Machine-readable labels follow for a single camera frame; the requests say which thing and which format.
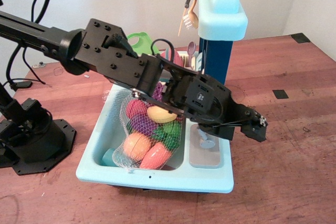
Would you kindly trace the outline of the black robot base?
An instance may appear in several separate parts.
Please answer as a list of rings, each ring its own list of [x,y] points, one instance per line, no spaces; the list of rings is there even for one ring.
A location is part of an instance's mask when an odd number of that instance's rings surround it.
[[[17,175],[45,173],[72,151],[76,130],[53,119],[38,100],[19,103],[1,87],[1,168]]]

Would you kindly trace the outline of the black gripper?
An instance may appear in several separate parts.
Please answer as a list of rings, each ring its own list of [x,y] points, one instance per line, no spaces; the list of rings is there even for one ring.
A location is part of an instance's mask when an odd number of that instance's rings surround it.
[[[257,142],[266,140],[266,118],[254,109],[234,102],[230,90],[202,74],[171,79],[163,89],[163,101],[183,111],[185,117],[218,138],[233,140],[235,126]]]

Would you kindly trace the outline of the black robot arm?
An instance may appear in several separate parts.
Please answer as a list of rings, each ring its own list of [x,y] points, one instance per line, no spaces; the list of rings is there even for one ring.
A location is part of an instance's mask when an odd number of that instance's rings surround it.
[[[159,55],[138,56],[118,26],[91,19],[85,29],[64,31],[1,12],[1,36],[59,61],[74,75],[95,71],[208,134],[225,138],[227,128],[239,126],[249,138],[266,138],[266,119],[237,104],[222,83]]]

